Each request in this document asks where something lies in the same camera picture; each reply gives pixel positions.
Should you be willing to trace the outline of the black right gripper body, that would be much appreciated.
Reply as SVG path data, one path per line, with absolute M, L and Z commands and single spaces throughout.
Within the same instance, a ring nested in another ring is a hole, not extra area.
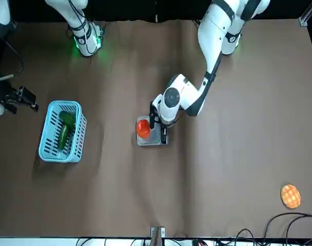
M 8 81 L 0 81 L 0 101 L 5 100 L 10 93 L 10 84 Z

